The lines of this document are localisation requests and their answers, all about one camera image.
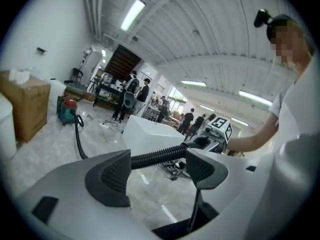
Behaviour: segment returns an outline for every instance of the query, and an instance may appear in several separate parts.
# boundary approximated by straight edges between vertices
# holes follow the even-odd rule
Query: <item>black vacuum hose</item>
[[[168,147],[158,151],[131,157],[131,169],[140,169],[155,166],[163,162],[169,162],[186,157],[187,145]]]
[[[78,147],[80,157],[82,159],[87,159],[88,157],[81,146],[78,124],[81,127],[84,127],[85,125],[81,116],[77,114],[74,117],[76,145]],[[145,167],[155,166],[163,162],[169,162],[173,160],[178,160],[180,158],[185,158],[187,148],[188,148],[187,144],[181,144],[178,146],[168,147],[168,148],[150,152],[150,153],[133,156],[131,157],[131,169],[132,170],[141,169]]]

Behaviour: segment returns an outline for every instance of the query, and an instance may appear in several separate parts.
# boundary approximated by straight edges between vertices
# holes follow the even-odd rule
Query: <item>person in black shirt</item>
[[[121,110],[120,118],[119,118],[119,123],[122,123],[122,120],[125,118],[125,113],[126,113],[126,106],[124,105],[124,98],[125,98],[125,93],[126,93],[126,84],[132,79],[132,78],[137,78],[137,71],[133,70],[131,74],[129,74],[125,80],[122,82],[122,92],[120,93],[119,100],[118,100],[118,105],[115,107],[115,111],[112,115],[112,119],[115,121],[118,118],[118,114]]]
[[[188,138],[189,136],[191,136],[191,138],[192,138],[193,136],[196,135],[197,131],[198,131],[199,128],[201,127],[202,123],[204,122],[205,117],[206,117],[206,115],[203,114],[202,116],[199,116],[199,117],[195,120],[195,123],[192,125],[191,129],[189,130],[189,132],[188,132],[187,135],[185,136],[185,139],[184,139],[185,141],[187,140],[187,138]]]
[[[147,96],[149,94],[149,85],[148,84],[150,84],[150,79],[149,78],[144,79],[144,87],[139,92],[138,96],[136,97],[136,101],[135,101],[135,105],[134,105],[133,115],[135,115],[135,116],[142,109],[142,107],[147,99]]]
[[[191,112],[186,113],[184,115],[184,120],[182,122],[182,124],[179,126],[178,128],[178,132],[185,135],[186,131],[188,130],[188,127],[190,125],[190,122],[194,119],[194,113],[195,109],[191,108]]]
[[[157,123],[162,122],[162,120],[168,115],[168,110],[169,110],[169,101],[166,100],[165,96],[162,96],[161,99],[163,102],[162,102],[162,105],[159,106],[160,113],[156,120]]]

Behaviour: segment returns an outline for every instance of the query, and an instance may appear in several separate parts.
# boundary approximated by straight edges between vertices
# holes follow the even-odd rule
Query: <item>black cap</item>
[[[286,14],[279,14],[276,17],[271,17],[267,10],[260,9],[255,17],[253,25],[256,28],[260,28],[263,25],[267,25],[266,36],[268,37],[269,41],[271,41],[270,38],[273,28],[275,26],[281,26],[284,22],[287,21],[295,22],[291,17],[289,17]]]

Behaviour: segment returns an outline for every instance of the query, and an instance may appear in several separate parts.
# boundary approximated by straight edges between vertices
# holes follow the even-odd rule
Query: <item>black pants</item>
[[[125,113],[126,113],[126,109],[127,107],[124,104],[124,98],[125,98],[125,91],[122,91],[119,97],[119,101],[118,101],[118,105],[116,105],[115,111],[113,113],[113,118],[118,118],[118,114],[121,110],[121,114],[120,114],[120,118],[119,120],[123,120],[125,118]]]
[[[158,118],[156,119],[156,122],[161,123],[164,118],[165,118],[165,114],[160,112],[160,114],[158,115]]]
[[[182,135],[185,135],[186,131],[188,130],[190,123],[182,123],[179,128],[178,128],[178,132],[181,133]]]
[[[198,127],[196,127],[196,126],[194,126],[194,125],[191,126],[191,129],[188,131],[187,135],[185,136],[185,140],[186,140],[189,136],[191,136],[191,138],[192,138],[193,136],[195,136],[198,130],[199,130]]]

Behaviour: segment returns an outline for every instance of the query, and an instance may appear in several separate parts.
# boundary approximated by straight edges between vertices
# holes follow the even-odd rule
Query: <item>glossy tile floor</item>
[[[128,118],[120,127],[106,129],[99,123],[110,120],[112,111],[80,101],[77,113],[84,120],[79,136],[88,157],[126,149],[121,130],[115,129],[124,128]],[[62,126],[55,106],[50,104],[47,124],[29,143],[24,143],[11,160],[1,163],[3,184],[12,198],[16,198],[49,171],[80,159],[75,126]],[[166,175],[159,166],[153,166],[132,171],[128,179],[127,195],[132,213],[151,230],[185,220],[192,213],[196,194],[194,184],[181,177],[171,181],[164,177]]]

